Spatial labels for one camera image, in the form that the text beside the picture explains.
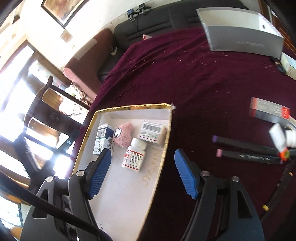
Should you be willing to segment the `black marker purple cap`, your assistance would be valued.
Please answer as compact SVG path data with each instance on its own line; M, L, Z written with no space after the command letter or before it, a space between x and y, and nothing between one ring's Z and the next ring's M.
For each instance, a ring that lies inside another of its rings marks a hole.
M279 156L280 153L276 148L271 148L267 146L241 142L238 140L233 140L230 138L224 138L219 136L213 136L212 142L216 144L221 144L229 147L233 147L240 150L251 151L259 154L270 155L270 156Z

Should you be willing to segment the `black marker pink cap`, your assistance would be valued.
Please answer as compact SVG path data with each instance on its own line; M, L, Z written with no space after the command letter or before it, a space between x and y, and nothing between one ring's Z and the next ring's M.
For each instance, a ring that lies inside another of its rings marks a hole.
M266 156L261 154L248 154L248 153L241 153L241 152L233 152L218 149L216 153L216 157L218 158L233 158L237 160L249 161L249 162L257 162L262 164L273 164L273 165L280 165L283 163L281 158L273 157L273 156Z

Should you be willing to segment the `red grey carton box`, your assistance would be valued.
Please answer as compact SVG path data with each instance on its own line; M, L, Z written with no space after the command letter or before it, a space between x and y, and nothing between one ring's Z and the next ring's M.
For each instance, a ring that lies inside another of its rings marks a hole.
M286 126L290 121L290 109L286 106L252 97L249 115L270 123L279 123Z

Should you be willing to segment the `white bottle orange cap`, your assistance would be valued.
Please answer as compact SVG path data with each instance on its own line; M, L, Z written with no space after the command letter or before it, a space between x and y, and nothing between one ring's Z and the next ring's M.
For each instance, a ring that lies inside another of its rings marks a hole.
M274 124L268 132L275 148L279 151L281 160L287 161L290 158L290 153L287 148L287 141L281 125L279 123Z

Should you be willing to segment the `blue white medicine box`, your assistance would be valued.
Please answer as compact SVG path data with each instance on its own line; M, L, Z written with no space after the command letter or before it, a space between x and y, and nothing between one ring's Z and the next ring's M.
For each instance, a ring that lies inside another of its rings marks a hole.
M100 155L103 149L108 149L111 152L111 156L113 156L114 150L114 128L110 126L108 123L100 125L97 130L97 135L94 143L93 154Z

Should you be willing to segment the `white red-label pill bottle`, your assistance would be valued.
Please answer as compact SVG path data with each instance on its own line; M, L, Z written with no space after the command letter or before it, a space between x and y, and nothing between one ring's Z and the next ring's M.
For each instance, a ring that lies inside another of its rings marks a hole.
M144 161L146 148L147 143L145 141L138 138L133 138L130 146L125 152L125 156L121 164L122 168L133 172L138 172Z

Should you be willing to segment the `gold-rimmed white tray box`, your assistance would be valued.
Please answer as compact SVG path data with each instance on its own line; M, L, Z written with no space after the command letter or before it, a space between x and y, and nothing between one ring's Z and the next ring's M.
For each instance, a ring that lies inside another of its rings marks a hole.
M164 144L147 144L138 172L122 168L126 149L115 146L111 165L99 193L89 201L94 218L112 240L138 240L158 186L170 138L173 104L142 104L106 108L94 113L77 155L74 172L84 170L96 160L93 154L98 127L108 123L117 127L133 124L136 138L146 121L166 127Z

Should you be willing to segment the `white barcode medicine box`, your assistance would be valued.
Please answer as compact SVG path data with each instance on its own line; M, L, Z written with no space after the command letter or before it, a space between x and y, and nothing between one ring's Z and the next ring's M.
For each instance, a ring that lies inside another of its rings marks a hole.
M137 137L143 141L146 141L158 146L163 146L165 142L166 134L167 134L167 128L165 125L144 121L142 126L140 127Z

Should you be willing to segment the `maroon velvet bed cover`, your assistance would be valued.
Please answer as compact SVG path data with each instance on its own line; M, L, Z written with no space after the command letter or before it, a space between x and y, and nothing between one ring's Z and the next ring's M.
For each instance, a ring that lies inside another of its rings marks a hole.
M180 240L195 202L182 185L174 164L181 148L190 160L216 177L238 176L259 215L278 183L284 166L219 159L214 135L270 146L271 124L249 115L258 97L290 108L295 115L295 81L282 75L269 57L248 53L212 52L201 27L162 34L133 44L111 70L81 128L86 134L100 109L136 104L173 103L171 136L156 194L144 209L146 222L130 208L138 198L117 194L112 205L123 211L111 221L113 240Z

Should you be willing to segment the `small black bottle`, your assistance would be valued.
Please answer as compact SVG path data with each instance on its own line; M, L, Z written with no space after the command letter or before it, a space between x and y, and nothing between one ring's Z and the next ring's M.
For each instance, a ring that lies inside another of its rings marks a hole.
M270 56L270 60L273 63L273 65L276 66L276 68L278 69L278 71L282 74L282 75L286 75L286 71L284 70L282 64L280 63L279 59L274 58L273 56Z

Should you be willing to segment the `grey shoe box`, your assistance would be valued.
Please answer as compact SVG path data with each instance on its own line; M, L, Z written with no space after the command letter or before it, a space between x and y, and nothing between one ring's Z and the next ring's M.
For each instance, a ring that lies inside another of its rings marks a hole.
M281 57L283 35L260 13L238 8L197 9L211 51Z

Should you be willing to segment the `small white cardboard box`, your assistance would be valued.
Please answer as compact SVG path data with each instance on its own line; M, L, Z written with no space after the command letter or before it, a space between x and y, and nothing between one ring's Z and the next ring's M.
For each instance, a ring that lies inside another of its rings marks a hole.
M280 63L285 71L285 74L288 77L296 80L296 61L292 57L282 52Z

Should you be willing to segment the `blue clamp device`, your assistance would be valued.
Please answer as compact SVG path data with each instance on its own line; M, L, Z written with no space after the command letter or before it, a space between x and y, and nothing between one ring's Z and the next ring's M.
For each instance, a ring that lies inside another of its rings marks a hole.
M133 9L129 9L129 10L127 11L127 17L128 17L128 19L129 19L131 22L133 22L133 21L135 20L135 18L134 18L134 10L133 10Z

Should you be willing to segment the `black leather sofa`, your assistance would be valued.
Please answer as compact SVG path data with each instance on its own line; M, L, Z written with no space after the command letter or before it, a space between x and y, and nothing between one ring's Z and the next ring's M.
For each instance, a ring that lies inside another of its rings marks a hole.
M134 21L124 21L114 29L112 50L117 50L117 53L114 56L110 55L99 68L99 81L104 82L129 46L141 41L143 35L155 37L177 30L200 27L197 9L209 7L247 9L237 0L177 1L152 9L147 14L136 17Z

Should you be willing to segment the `framed painting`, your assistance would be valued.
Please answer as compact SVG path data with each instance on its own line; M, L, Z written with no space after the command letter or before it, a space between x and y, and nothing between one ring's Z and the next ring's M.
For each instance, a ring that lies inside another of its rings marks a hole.
M65 29L87 2L88 0L44 0L41 8Z

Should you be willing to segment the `black clamp device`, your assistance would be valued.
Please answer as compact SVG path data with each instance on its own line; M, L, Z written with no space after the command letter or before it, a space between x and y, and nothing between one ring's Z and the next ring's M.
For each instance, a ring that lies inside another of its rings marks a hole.
M151 10L151 7L150 6L147 6L145 3L140 4L138 6L138 14L139 15L145 14L145 13L147 13L150 10Z

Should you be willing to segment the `pink fuzzy keychain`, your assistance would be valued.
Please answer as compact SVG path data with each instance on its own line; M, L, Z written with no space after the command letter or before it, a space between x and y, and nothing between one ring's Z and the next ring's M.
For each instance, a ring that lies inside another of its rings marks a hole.
M127 148L132 141L133 125L131 122L123 123L116 127L113 141L121 148Z

